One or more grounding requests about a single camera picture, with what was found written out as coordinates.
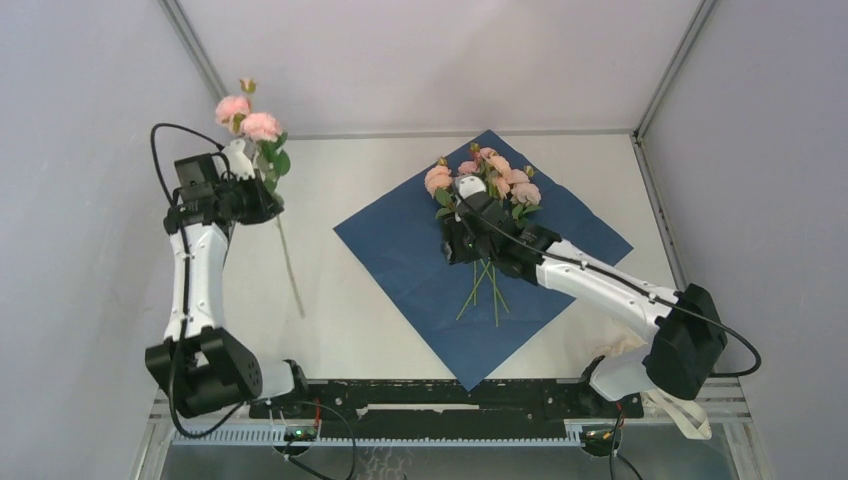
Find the blue wrapping paper sheet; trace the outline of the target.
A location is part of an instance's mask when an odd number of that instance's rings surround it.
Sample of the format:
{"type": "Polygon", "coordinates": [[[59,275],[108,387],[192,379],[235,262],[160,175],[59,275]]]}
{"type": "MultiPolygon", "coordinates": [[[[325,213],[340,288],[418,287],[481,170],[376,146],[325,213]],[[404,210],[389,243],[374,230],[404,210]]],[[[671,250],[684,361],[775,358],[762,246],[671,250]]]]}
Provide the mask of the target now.
{"type": "MultiPolygon", "coordinates": [[[[577,181],[626,183],[637,171],[626,135],[544,135],[503,139],[493,131],[476,143],[518,166],[531,166],[542,207],[533,221],[610,265],[633,252],[630,236],[608,218],[577,181]]],[[[479,263],[449,264],[434,201],[417,174],[341,222],[336,234],[403,317],[466,389],[505,361],[529,359],[519,377],[576,377],[617,347],[626,330],[597,308],[479,263]]]]}

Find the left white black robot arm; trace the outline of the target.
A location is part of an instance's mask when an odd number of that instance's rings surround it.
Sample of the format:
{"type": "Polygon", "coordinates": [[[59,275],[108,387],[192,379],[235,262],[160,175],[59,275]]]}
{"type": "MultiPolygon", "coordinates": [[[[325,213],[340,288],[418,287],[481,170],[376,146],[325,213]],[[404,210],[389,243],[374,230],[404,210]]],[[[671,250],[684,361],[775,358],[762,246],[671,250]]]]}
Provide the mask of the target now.
{"type": "Polygon", "coordinates": [[[174,256],[171,315],[163,341],[145,365],[185,418],[273,398],[290,417],[305,414],[313,394],[302,368],[282,363],[282,381],[265,384],[258,357],[225,326],[223,272],[232,228],[273,219],[282,206],[258,179],[190,181],[173,193],[163,220],[174,256]]]}

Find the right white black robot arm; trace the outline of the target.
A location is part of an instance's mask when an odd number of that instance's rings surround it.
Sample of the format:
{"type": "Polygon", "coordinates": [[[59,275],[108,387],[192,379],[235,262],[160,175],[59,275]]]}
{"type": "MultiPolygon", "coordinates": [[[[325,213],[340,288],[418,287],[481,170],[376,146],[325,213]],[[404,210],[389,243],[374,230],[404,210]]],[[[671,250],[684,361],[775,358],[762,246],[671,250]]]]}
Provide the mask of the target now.
{"type": "Polygon", "coordinates": [[[653,285],[584,253],[559,234],[518,227],[486,193],[452,196],[455,219],[445,239],[452,263],[486,260],[507,277],[589,302],[620,320],[643,342],[589,367],[578,402],[592,416],[617,400],[660,389],[693,400],[710,377],[727,338],[708,292],[653,285]]]}

